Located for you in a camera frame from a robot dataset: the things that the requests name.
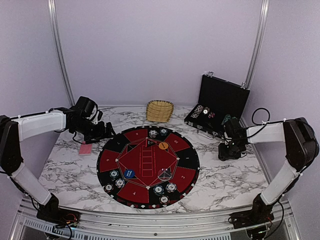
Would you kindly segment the green blue chip stack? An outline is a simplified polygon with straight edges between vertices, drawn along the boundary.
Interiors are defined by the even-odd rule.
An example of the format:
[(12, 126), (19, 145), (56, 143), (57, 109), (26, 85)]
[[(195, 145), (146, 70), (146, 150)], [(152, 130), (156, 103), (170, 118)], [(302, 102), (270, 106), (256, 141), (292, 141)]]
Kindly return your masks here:
[(111, 170), (109, 172), (109, 176), (111, 178), (112, 181), (115, 181), (118, 177), (119, 177), (119, 172), (117, 170)]
[(161, 186), (161, 185), (156, 185), (154, 188), (153, 188), (153, 192), (155, 195), (157, 196), (161, 196), (164, 194), (164, 188)]
[(168, 130), (162, 128), (162, 129), (160, 129), (159, 133), (160, 133), (161, 136), (166, 136), (168, 134)]

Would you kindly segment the clear round dealer button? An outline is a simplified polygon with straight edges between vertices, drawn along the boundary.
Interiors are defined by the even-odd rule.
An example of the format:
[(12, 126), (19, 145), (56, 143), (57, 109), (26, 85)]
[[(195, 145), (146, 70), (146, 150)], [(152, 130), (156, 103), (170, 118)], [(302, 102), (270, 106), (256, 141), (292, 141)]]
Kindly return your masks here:
[(171, 168), (161, 168), (158, 173), (157, 173), (157, 177), (161, 180), (161, 181), (168, 181), (169, 179), (172, 178), (172, 172), (171, 172)]

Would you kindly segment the orange big blind button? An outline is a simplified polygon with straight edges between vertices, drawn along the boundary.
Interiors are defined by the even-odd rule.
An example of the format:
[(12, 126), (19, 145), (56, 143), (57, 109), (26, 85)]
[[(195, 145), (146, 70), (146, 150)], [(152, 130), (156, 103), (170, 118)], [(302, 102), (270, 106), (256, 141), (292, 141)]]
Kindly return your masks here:
[(160, 142), (158, 144), (158, 147), (161, 149), (161, 150), (167, 150), (168, 147), (169, 147), (169, 144), (167, 142)]

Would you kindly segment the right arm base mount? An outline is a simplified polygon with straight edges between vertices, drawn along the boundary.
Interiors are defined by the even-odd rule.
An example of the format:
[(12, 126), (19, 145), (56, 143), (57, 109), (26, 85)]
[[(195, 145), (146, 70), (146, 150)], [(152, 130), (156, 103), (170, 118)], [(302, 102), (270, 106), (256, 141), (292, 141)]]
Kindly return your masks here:
[(251, 240), (262, 240), (267, 236), (275, 219), (272, 213), (265, 216), (254, 215), (251, 210), (234, 212), (228, 218), (228, 222), (234, 229), (246, 228), (247, 236)]

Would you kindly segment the red black chip stack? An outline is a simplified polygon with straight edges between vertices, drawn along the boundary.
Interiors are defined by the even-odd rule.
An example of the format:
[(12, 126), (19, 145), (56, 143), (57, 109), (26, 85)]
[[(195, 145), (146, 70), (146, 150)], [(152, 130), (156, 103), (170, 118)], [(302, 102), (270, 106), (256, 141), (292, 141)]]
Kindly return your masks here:
[(113, 186), (112, 184), (108, 183), (108, 184), (106, 184), (106, 185), (103, 187), (103, 189), (104, 189), (104, 191), (105, 191), (106, 193), (110, 193), (110, 192), (113, 191), (114, 186)]
[(167, 205), (169, 202), (170, 202), (170, 199), (168, 196), (166, 195), (162, 195), (159, 197), (159, 202), (162, 204), (162, 205)]

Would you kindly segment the aluminium front rail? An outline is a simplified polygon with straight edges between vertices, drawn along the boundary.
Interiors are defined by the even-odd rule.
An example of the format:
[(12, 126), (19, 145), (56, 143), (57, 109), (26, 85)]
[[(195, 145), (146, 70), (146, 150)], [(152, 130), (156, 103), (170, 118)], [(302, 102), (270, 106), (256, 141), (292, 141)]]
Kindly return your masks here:
[(301, 239), (288, 201), (273, 207), (274, 219), (235, 229), (230, 215), (249, 206), (186, 213), (120, 213), (79, 210), (78, 224), (72, 229), (56, 228), (40, 220), (28, 199), (23, 199), (10, 240), (268, 240)]

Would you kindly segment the red playing card deck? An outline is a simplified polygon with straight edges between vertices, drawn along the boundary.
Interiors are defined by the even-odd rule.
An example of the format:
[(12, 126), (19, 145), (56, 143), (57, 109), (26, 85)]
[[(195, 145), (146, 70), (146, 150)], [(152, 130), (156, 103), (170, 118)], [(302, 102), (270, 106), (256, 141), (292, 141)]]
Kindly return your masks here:
[(92, 153), (92, 144), (81, 144), (78, 154), (80, 156), (88, 156)]

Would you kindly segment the black poker chip case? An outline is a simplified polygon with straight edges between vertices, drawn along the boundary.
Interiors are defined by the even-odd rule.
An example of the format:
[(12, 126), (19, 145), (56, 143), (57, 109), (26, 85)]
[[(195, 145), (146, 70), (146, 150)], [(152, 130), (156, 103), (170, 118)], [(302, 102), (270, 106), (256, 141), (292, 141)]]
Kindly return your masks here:
[[(221, 78), (202, 75), (198, 101), (196, 106), (185, 117), (184, 123), (214, 137), (221, 137), (224, 127), (221, 125), (225, 115), (231, 115), (238, 120), (242, 117), (250, 90)], [(202, 113), (197, 118), (191, 118), (193, 110), (202, 105)], [(210, 112), (215, 117), (208, 118)]]

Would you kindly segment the red dice in case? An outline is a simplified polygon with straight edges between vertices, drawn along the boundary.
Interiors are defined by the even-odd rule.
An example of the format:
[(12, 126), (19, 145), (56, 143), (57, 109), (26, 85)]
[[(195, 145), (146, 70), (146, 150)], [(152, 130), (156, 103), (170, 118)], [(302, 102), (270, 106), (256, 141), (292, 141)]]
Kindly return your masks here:
[(209, 119), (210, 119), (210, 118), (214, 118), (215, 115), (216, 115), (216, 114), (215, 114), (214, 112), (210, 112), (209, 115), (208, 115), (208, 118), (209, 118)]

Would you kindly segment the aluminium frame post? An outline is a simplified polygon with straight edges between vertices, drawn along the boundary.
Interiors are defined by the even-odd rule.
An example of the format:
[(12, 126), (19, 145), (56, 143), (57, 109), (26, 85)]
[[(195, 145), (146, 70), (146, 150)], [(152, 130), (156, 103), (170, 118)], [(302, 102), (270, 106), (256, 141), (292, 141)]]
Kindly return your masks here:
[(49, 17), (50, 17), (50, 24), (52, 28), (53, 40), (55, 44), (55, 50), (57, 54), (57, 59), (59, 63), (59, 68), (62, 75), (63, 85), (65, 87), (66, 95), (69, 101), (69, 104), (72, 106), (75, 104), (75, 98), (73, 95), (70, 79), (68, 76), (68, 71), (65, 63), (62, 42), (60, 37), (60, 30), (59, 30), (59, 23), (58, 23), (58, 16), (56, 11), (56, 1), (55, 0), (48, 0), (48, 10), (49, 10)]
[(255, 41), (254, 41), (254, 45), (253, 45), (253, 51), (252, 51), (248, 71), (246, 74), (246, 79), (242, 83), (243, 87), (246, 89), (250, 89), (252, 82), (253, 82), (253, 79), (254, 79), (256, 64), (258, 62), (258, 57), (261, 52), (263, 41), (264, 41), (269, 6), (270, 6), (269, 0), (262, 0), (261, 1), (261, 8), (260, 8), (260, 14), (259, 14), (259, 19), (258, 19), (256, 37), (255, 37)]

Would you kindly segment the round red black poker mat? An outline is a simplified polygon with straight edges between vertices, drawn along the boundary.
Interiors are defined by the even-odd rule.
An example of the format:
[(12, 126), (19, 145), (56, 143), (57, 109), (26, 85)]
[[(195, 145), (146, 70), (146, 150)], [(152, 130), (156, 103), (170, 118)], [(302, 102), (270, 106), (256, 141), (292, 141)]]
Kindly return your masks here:
[[(160, 129), (167, 129), (165, 136)], [(149, 137), (149, 131), (156, 130), (155, 138)], [(146, 147), (146, 139), (156, 142)], [(159, 143), (168, 143), (168, 149), (159, 148)], [(167, 181), (158, 178), (158, 171), (170, 168), (172, 177)], [(200, 160), (196, 149), (180, 133), (166, 127), (137, 126), (122, 131), (109, 140), (102, 148), (97, 160), (97, 178), (104, 189), (107, 184), (113, 185), (113, 191), (107, 193), (118, 203), (136, 209), (159, 209), (172, 205), (183, 199), (195, 186), (200, 174)], [(135, 171), (135, 177), (126, 179), (126, 169)], [(117, 188), (110, 177), (110, 171), (117, 170), (117, 179), (123, 179), (123, 188)], [(166, 186), (174, 183), (175, 192), (167, 192)], [(154, 187), (160, 185), (169, 203), (162, 205), (160, 196), (154, 194)]]

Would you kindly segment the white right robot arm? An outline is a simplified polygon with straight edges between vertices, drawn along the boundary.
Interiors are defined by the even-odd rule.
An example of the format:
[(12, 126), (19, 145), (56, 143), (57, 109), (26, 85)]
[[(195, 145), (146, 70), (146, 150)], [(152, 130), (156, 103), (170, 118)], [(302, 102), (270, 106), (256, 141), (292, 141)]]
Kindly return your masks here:
[(320, 147), (315, 131), (303, 117), (263, 122), (242, 127), (235, 119), (224, 124), (223, 142), (218, 146), (221, 161), (238, 160), (248, 145), (279, 144), (276, 156), (282, 162), (266, 189), (253, 200), (247, 219), (258, 224), (267, 216), (271, 208), (285, 193), (291, 190), (303, 172), (318, 156)]

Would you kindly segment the blue small blind button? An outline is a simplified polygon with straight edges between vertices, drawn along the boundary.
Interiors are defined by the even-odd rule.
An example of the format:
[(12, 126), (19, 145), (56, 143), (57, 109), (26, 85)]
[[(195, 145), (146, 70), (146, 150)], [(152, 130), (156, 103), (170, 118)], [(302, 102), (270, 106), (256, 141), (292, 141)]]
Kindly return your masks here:
[(133, 179), (135, 177), (135, 171), (133, 169), (126, 169), (124, 171), (124, 177), (126, 179)]

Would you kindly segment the left aluminium frame post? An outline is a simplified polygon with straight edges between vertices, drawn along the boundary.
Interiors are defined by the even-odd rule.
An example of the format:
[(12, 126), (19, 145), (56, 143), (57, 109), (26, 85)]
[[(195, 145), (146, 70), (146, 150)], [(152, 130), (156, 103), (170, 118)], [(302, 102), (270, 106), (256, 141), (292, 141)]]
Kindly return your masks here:
[(57, 59), (59, 63), (59, 68), (62, 75), (63, 85), (65, 87), (66, 95), (69, 101), (69, 104), (72, 106), (75, 104), (75, 98), (73, 95), (70, 79), (68, 76), (68, 71), (65, 63), (62, 42), (60, 37), (60, 30), (59, 30), (59, 23), (58, 23), (58, 16), (56, 11), (56, 1), (55, 0), (48, 0), (48, 10), (49, 10), (49, 17), (50, 17), (50, 24), (52, 28), (53, 40), (55, 44), (55, 50), (57, 54)]

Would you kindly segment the black triangular all-in marker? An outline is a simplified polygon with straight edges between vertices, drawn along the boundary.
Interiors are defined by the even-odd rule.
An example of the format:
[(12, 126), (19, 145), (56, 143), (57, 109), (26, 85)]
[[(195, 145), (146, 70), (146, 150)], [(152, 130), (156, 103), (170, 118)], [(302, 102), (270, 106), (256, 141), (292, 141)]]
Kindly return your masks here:
[(146, 140), (145, 140), (145, 147), (146, 147), (146, 148), (151, 147), (151, 146), (156, 145), (156, 144), (157, 144), (157, 143), (154, 142), (154, 141), (151, 140), (151, 139), (146, 139)]

